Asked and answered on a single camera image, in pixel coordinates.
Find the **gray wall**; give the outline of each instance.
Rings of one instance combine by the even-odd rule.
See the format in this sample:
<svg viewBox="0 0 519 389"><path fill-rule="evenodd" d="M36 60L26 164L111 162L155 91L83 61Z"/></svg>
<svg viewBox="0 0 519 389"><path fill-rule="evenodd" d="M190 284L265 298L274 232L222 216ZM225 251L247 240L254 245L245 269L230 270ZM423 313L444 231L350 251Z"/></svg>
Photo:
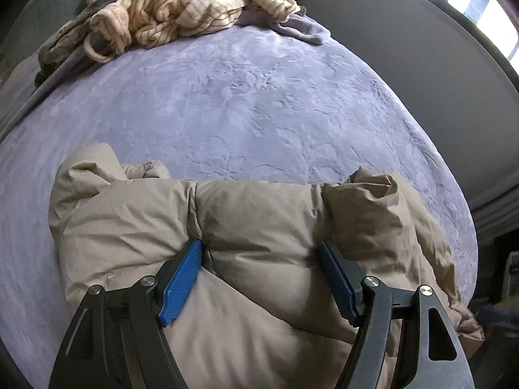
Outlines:
<svg viewBox="0 0 519 389"><path fill-rule="evenodd" d="M394 90L469 204L519 171L519 94L450 16L427 0L297 2Z"/></svg>

